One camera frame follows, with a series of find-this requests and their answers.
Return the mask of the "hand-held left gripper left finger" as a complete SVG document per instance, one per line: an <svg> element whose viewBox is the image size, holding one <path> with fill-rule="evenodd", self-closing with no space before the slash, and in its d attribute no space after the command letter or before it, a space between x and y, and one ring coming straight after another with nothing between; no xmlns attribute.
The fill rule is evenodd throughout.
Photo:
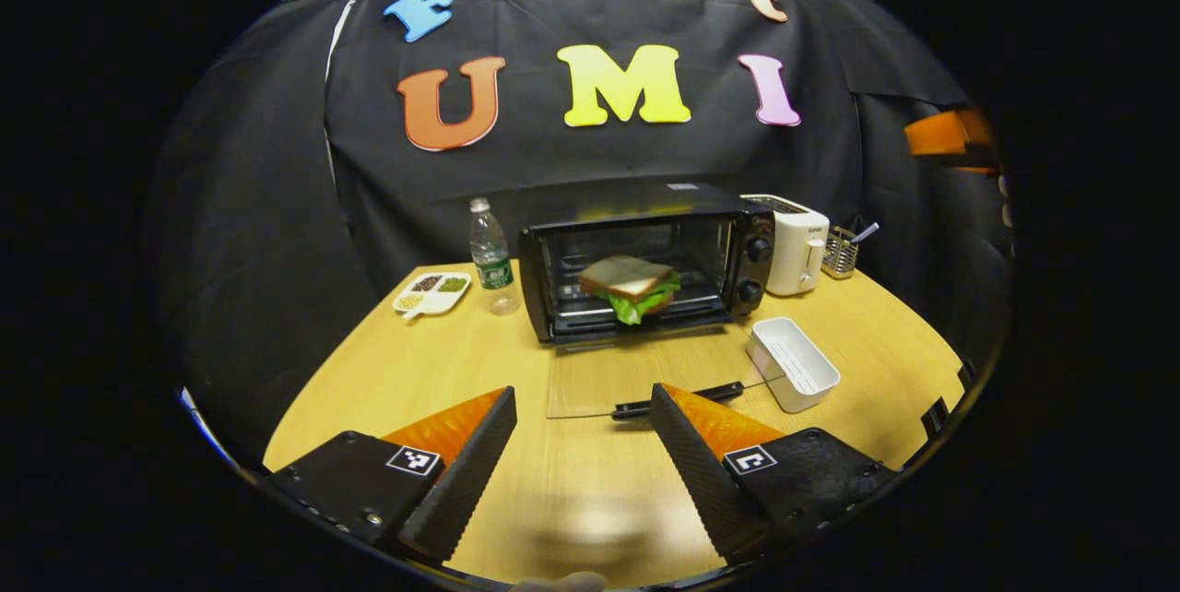
<svg viewBox="0 0 1180 592"><path fill-rule="evenodd" d="M514 389L503 386L381 438L339 432L266 481L373 550L446 563L514 425Z"/></svg>

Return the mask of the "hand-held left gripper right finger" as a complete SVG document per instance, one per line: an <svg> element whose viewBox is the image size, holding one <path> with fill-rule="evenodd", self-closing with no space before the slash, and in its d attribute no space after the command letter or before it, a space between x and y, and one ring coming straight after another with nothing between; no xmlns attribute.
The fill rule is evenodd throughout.
<svg viewBox="0 0 1180 592"><path fill-rule="evenodd" d="M726 563L796 550L897 476L819 428L785 433L673 384L649 419Z"/></svg>

